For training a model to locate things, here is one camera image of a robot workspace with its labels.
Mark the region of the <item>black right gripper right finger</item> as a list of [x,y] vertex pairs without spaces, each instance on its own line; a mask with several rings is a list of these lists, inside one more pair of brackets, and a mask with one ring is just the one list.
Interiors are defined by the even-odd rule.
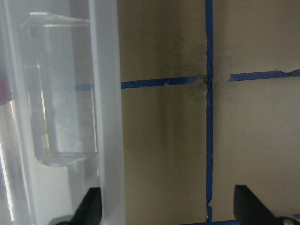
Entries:
[[246,185],[235,186],[234,216],[240,225],[281,224]]

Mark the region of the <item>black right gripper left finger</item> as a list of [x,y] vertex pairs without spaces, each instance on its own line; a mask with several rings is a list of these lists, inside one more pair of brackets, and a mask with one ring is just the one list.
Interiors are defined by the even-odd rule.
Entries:
[[73,215],[71,225],[99,225],[102,219],[101,188],[91,187]]

